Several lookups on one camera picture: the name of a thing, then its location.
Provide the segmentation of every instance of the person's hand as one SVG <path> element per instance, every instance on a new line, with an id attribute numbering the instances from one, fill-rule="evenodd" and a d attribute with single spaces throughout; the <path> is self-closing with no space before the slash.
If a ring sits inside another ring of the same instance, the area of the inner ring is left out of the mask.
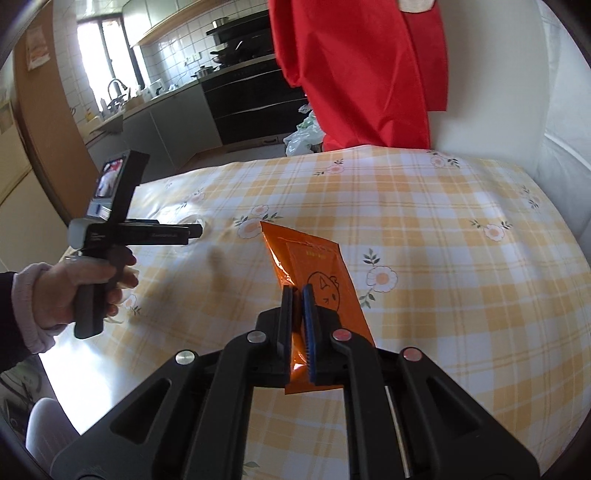
<path id="1" fill-rule="evenodd" d="M 129 252 L 128 265 L 135 265 L 136 259 Z M 74 321 L 72 302 L 78 286 L 107 283 L 115 276 L 116 269 L 106 260 L 76 258 L 64 260 L 43 272 L 33 285 L 33 318 L 43 329 Z M 118 286 L 134 288 L 138 280 L 134 273 L 125 267 Z M 117 315 L 116 304 L 123 298 L 120 288 L 107 292 L 107 315 Z"/>

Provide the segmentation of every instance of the plaid tablecloth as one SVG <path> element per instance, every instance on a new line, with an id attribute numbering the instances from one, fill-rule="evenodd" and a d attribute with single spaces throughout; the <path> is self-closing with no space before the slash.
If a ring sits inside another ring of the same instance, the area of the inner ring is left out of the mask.
<path id="1" fill-rule="evenodd" d="M 44 356 L 66 413 L 82 408 L 82 430 L 177 351 L 220 349 L 279 305 L 260 220 L 338 242 L 376 344 L 421 348 L 542 471 L 589 411 L 589 265 L 518 167 L 358 147 L 146 184 L 130 216 L 199 219 L 204 235 L 185 247 L 134 248 L 140 284 L 115 319 L 122 323 L 85 342 L 67 329 Z M 79 392 L 75 383 L 93 375 L 100 381 Z M 256 389 L 245 473 L 345 478 L 341 395 Z"/>

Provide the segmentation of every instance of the person's leg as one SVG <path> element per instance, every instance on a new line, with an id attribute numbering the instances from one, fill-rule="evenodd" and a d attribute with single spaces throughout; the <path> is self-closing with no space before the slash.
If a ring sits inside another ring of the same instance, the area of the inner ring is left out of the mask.
<path id="1" fill-rule="evenodd" d="M 80 437 L 59 402 L 52 398 L 39 400 L 29 418 L 27 450 L 37 463 L 49 473 L 56 455 Z"/>

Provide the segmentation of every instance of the red cloth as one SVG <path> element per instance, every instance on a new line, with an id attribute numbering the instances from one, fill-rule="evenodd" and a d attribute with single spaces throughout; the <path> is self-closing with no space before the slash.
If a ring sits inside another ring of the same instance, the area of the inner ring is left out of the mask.
<path id="1" fill-rule="evenodd" d="M 431 147 L 417 55 L 395 0 L 269 0 L 269 13 L 277 62 L 308 95 L 325 150 Z"/>
<path id="2" fill-rule="evenodd" d="M 447 110 L 449 74 L 447 46 L 439 5 L 436 2 L 431 10 L 419 14 L 405 12 L 404 19 L 417 53 L 427 110 L 444 112 Z"/>

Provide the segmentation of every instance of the orange packet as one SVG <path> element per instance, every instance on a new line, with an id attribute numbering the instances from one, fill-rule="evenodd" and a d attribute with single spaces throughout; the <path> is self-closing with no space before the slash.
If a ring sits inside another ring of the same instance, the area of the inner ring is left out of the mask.
<path id="1" fill-rule="evenodd" d="M 340 254 L 339 244 L 273 223 L 261 222 L 262 234 L 273 260 L 281 287 L 289 285 L 301 292 L 312 284 L 316 304 L 338 312 L 341 325 L 374 345 L 357 293 Z M 291 381 L 286 394 L 329 390 L 310 383 L 306 365 L 306 344 L 301 313 L 294 313 L 291 335 Z"/>

